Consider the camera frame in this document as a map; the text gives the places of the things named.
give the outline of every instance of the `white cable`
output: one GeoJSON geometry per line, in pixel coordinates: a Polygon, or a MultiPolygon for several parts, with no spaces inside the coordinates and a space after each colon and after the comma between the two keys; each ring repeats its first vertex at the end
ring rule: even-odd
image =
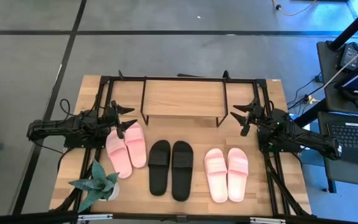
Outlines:
{"type": "MultiPolygon", "coordinates": [[[[286,15],[286,16],[296,16],[296,15],[298,15],[299,13],[301,13],[301,12],[307,10],[311,5],[313,5],[314,3],[316,3],[316,1],[317,1],[317,0],[314,0],[314,1],[313,1],[312,3],[310,3],[306,8],[304,8],[304,9],[302,9],[301,11],[299,11],[299,12],[297,12],[297,13],[294,13],[294,14],[288,14],[288,13],[284,12],[283,9],[281,9],[281,7],[280,7],[278,10],[280,10],[280,12],[282,12],[282,14],[284,14],[284,15],[286,15]]],[[[277,7],[277,6],[278,6],[276,0],[273,0],[273,3],[274,3],[274,7],[277,7]]]]}
{"type": "Polygon", "coordinates": [[[343,66],[341,69],[339,69],[339,71],[325,84],[323,85],[323,87],[321,89],[319,89],[318,91],[316,91],[314,94],[317,95],[317,93],[321,92],[323,89],[325,89],[334,79],[335,77],[337,77],[348,65],[350,65],[355,59],[358,58],[358,55],[356,55],[352,60],[350,60],[347,64],[345,64],[345,66],[343,66]]]}

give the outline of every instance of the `wooden table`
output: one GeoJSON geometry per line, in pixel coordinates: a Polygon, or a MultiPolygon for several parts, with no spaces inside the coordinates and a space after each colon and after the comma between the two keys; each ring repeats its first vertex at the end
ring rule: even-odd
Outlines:
{"type": "MultiPolygon", "coordinates": [[[[100,76],[94,75],[84,76],[76,102],[75,114],[92,107],[100,78],[100,76]]],[[[209,88],[209,85],[203,85],[203,82],[198,83],[198,88],[209,88]]],[[[232,106],[246,105],[254,99],[252,85],[227,83],[226,86],[229,111],[241,113],[232,106]]],[[[281,81],[267,80],[267,86],[269,98],[274,102],[275,107],[286,110],[287,104],[281,81]]],[[[254,125],[251,125],[247,137],[240,136],[241,127],[232,116],[228,116],[219,128],[216,127],[214,118],[189,118],[186,116],[153,118],[146,126],[140,115],[142,87],[143,82],[116,81],[112,91],[112,100],[116,100],[121,106],[135,108],[135,111],[121,116],[121,120],[138,119],[144,129],[147,155],[151,146],[161,139],[169,141],[171,146],[177,140],[186,141],[192,146],[194,164],[190,197],[186,202],[177,202],[172,198],[171,173],[168,175],[167,192],[160,197],[153,196],[149,191],[149,169],[146,166],[141,169],[134,168],[132,175],[127,179],[119,179],[120,192],[117,199],[112,202],[96,202],[92,205],[91,212],[226,216],[272,215],[264,159],[258,149],[254,125]],[[242,202],[236,203],[228,200],[224,203],[215,203],[211,199],[203,159],[206,152],[215,147],[222,149],[225,157],[232,147],[244,150],[248,157],[249,176],[245,199],[242,202]]],[[[262,104],[264,104],[261,90],[259,94],[262,104]]],[[[74,149],[62,159],[50,208],[59,206],[73,190],[68,182],[79,178],[83,155],[84,149],[74,149]]],[[[310,213],[308,195],[299,161],[289,153],[280,155],[287,188],[303,209],[310,213]]],[[[104,149],[101,153],[100,163],[107,174],[114,172],[104,149]]],[[[280,191],[277,186],[275,188],[278,209],[282,212],[280,191]]]]}

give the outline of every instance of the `pink slide sandal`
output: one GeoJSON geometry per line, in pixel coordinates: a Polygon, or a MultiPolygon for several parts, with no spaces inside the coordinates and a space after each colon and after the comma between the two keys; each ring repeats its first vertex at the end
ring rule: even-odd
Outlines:
{"type": "Polygon", "coordinates": [[[227,168],[222,150],[209,150],[204,158],[204,168],[212,200],[217,203],[225,202],[227,200],[227,168]]]}
{"type": "Polygon", "coordinates": [[[248,159],[246,154],[238,148],[232,148],[227,155],[229,172],[227,173],[227,191],[229,199],[241,202],[246,192],[248,176],[248,159]]]}
{"type": "Polygon", "coordinates": [[[128,150],[124,140],[119,139],[117,130],[111,131],[106,140],[107,154],[114,170],[119,172],[119,178],[127,178],[132,174],[132,165],[129,160],[128,150]]]}
{"type": "Polygon", "coordinates": [[[125,144],[128,146],[132,165],[141,168],[146,165],[146,143],[142,126],[136,122],[124,133],[125,144]]]}

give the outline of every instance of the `black desk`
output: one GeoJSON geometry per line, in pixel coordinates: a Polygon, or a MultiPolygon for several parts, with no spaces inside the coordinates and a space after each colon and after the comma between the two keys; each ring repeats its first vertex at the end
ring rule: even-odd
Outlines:
{"type": "MultiPolygon", "coordinates": [[[[343,119],[351,123],[358,123],[358,117],[346,116],[340,114],[332,114],[326,112],[318,113],[318,124],[321,134],[328,134],[327,122],[343,121],[343,119]]],[[[326,175],[328,179],[328,188],[331,193],[335,193],[334,180],[358,184],[358,164],[345,161],[332,161],[324,158],[326,175]]]]}
{"type": "MultiPolygon", "coordinates": [[[[327,83],[336,73],[336,65],[339,61],[340,52],[334,52],[328,49],[326,42],[317,43],[317,53],[320,62],[321,74],[324,84],[327,83]]],[[[338,81],[345,73],[339,74],[334,80],[338,81]]],[[[350,101],[345,100],[340,93],[334,88],[334,83],[328,85],[325,89],[325,99],[310,108],[303,115],[295,119],[295,123],[301,127],[317,119],[319,111],[336,111],[342,113],[358,114],[358,109],[350,101]]]]}

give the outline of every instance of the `wooden board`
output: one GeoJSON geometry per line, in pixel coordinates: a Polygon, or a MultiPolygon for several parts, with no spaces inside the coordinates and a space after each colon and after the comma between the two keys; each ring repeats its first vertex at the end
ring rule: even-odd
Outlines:
{"type": "Polygon", "coordinates": [[[143,113],[157,116],[223,117],[223,95],[221,82],[148,80],[143,113]]]}
{"type": "MultiPolygon", "coordinates": [[[[76,105],[78,110],[90,108],[98,90],[99,76],[85,76],[76,105]]],[[[268,93],[276,108],[287,108],[280,80],[268,80],[268,93]]],[[[123,121],[138,119],[145,133],[146,147],[160,139],[166,139],[171,146],[177,140],[188,142],[194,150],[193,179],[191,194],[186,202],[177,202],[171,194],[171,173],[165,195],[156,197],[149,192],[149,169],[135,169],[127,179],[119,179],[120,193],[112,202],[96,202],[92,212],[109,213],[150,213],[150,214],[193,214],[193,215],[272,215],[267,185],[266,171],[262,154],[258,150],[255,126],[251,126],[247,137],[240,136],[241,127],[232,116],[228,116],[217,128],[214,118],[154,118],[146,126],[140,116],[140,100],[143,82],[114,82],[112,99],[121,106],[135,108],[135,111],[121,116],[123,121]],[[223,150],[225,157],[232,147],[244,150],[249,160],[249,176],[244,201],[214,203],[209,195],[208,183],[204,173],[203,158],[214,147],[223,150]]],[[[245,105],[252,101],[254,94],[251,84],[228,83],[227,102],[229,111],[233,105],[245,105]]],[[[310,211],[305,181],[298,160],[291,154],[281,153],[285,183],[298,203],[310,211]]],[[[62,160],[50,208],[59,206],[72,190],[67,182],[80,175],[83,149],[69,152],[62,160]]],[[[106,173],[114,172],[112,164],[103,150],[100,163],[106,173]]],[[[276,189],[279,210],[282,211],[281,196],[276,189]]]]}

